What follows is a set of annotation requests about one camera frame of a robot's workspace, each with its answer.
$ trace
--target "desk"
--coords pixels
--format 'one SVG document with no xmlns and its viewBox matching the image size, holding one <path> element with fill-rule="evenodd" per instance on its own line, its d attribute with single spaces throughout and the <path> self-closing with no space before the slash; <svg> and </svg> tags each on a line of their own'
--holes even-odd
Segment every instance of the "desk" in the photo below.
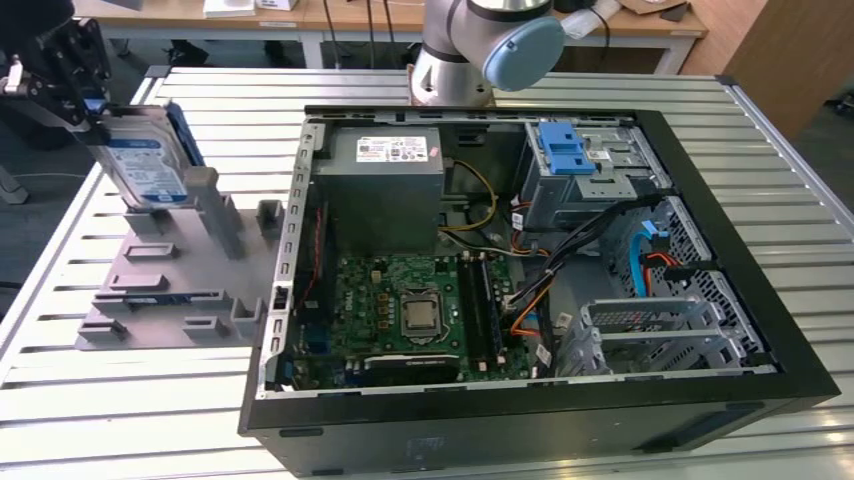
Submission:
<svg viewBox="0 0 854 480">
<path fill-rule="evenodd" d="M 96 18 L 107 38 L 181 38 L 207 40 L 296 40 L 303 44 L 307 68 L 323 68 L 320 44 L 331 41 L 321 0 L 301 0 L 296 9 L 285 12 L 257 9 L 252 17 L 211 18 L 201 14 L 203 0 L 145 0 L 141 12 L 116 7 L 100 0 L 75 0 L 77 15 Z M 402 43 L 420 42 L 423 1 L 392 0 L 390 4 L 395 39 Z M 373 0 L 376 40 L 387 41 L 386 14 L 382 1 Z M 329 0 L 332 25 L 337 40 L 368 40 L 368 19 L 364 0 Z M 688 13 L 679 23 L 656 15 L 639 16 L 620 10 L 608 20 L 611 47 L 656 48 L 664 54 L 655 68 L 658 74 L 676 74 L 694 41 L 706 35 L 706 27 Z M 604 31 L 572 40 L 567 46 L 600 47 Z"/>
<path fill-rule="evenodd" d="M 495 93 L 499 106 L 662 111 L 842 395 L 691 452 L 402 477 L 850 478 L 854 220 L 740 89 L 711 77 L 552 74 Z M 406 104 L 406 75 L 175 68 L 144 80 L 133 100 L 164 98 L 184 109 L 220 191 L 253 208 L 261 198 L 287 202 L 304 105 Z M 0 471 L 16 479 L 291 479 L 236 434 L 249 347 L 73 349 L 128 231 L 115 192 L 96 165 L 0 323 Z"/>
</svg>

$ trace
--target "yellow wire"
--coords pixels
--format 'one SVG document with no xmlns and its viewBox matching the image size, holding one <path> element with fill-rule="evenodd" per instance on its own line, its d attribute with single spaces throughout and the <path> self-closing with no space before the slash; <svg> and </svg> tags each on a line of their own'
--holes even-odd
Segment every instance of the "yellow wire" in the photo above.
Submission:
<svg viewBox="0 0 854 480">
<path fill-rule="evenodd" d="M 478 177 L 478 180 L 480 180 L 480 182 L 483 183 L 483 186 L 490 191 L 490 200 L 491 200 L 492 206 L 490 207 L 490 213 L 488 213 L 488 215 L 486 216 L 486 218 L 483 220 L 480 220 L 476 223 L 472 223 L 471 225 L 456 225 L 456 226 L 450 226 L 450 227 L 439 227 L 439 230 L 443 231 L 443 232 L 460 232 L 460 231 L 474 230 L 475 228 L 482 227 L 483 225 L 490 223 L 490 220 L 492 220 L 492 217 L 495 216 L 495 211 L 498 210 L 498 201 L 495 199 L 495 190 L 492 190 L 492 185 L 490 185 L 490 182 L 487 181 L 486 177 L 483 175 L 480 175 L 480 172 L 478 172 L 478 170 L 475 170 L 475 168 L 471 165 L 468 165 L 466 162 L 463 162 L 462 160 L 454 160 L 454 163 L 459 163 L 460 165 L 463 165 L 468 169 L 468 171 L 471 173 L 474 173 L 475 177 Z"/>
</svg>

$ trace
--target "blue hard drive label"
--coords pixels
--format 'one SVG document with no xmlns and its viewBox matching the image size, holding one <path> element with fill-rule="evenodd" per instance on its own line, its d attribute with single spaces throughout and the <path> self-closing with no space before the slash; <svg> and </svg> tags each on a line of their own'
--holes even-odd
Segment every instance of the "blue hard drive label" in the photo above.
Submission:
<svg viewBox="0 0 854 480">
<path fill-rule="evenodd" d="M 180 174 L 167 165 L 167 153 L 157 140 L 112 139 L 107 147 L 119 174 L 137 199 L 151 203 L 187 200 Z"/>
</svg>

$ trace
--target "sticker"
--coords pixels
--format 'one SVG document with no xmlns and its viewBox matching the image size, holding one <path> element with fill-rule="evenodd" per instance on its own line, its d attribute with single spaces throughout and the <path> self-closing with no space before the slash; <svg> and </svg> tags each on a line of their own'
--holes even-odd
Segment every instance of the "sticker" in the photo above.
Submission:
<svg viewBox="0 0 854 480">
<path fill-rule="evenodd" d="M 155 203 L 187 200 L 177 172 L 164 163 L 167 154 L 160 142 L 113 139 L 107 148 L 121 179 L 136 197 Z"/>
<path fill-rule="evenodd" d="M 522 229 L 524 228 L 524 215 L 514 212 L 510 216 L 510 220 L 512 223 L 512 229 L 522 231 Z"/>
<path fill-rule="evenodd" d="M 257 22 L 257 26 L 272 28 L 296 28 L 296 24 L 293 22 Z"/>
<path fill-rule="evenodd" d="M 426 162 L 427 137 L 361 137 L 356 162 Z"/>
<path fill-rule="evenodd" d="M 611 160 L 607 150 L 587 150 L 587 160 Z"/>
<path fill-rule="evenodd" d="M 555 320 L 555 328 L 570 328 L 570 322 L 572 321 L 572 315 L 560 312 L 558 319 Z"/>
<path fill-rule="evenodd" d="M 536 358 L 547 367 L 551 365 L 551 352 L 543 347 L 542 343 L 536 346 Z"/>
</svg>

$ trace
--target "connector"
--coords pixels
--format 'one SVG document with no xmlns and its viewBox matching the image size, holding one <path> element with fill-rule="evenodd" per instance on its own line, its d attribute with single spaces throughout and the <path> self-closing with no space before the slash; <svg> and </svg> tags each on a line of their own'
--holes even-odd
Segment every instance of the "connector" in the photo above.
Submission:
<svg viewBox="0 0 854 480">
<path fill-rule="evenodd" d="M 719 270 L 718 263 L 711 260 L 686 263 L 684 265 L 668 266 L 664 270 L 664 280 L 668 282 L 682 282 L 688 280 L 700 270 Z"/>
</svg>

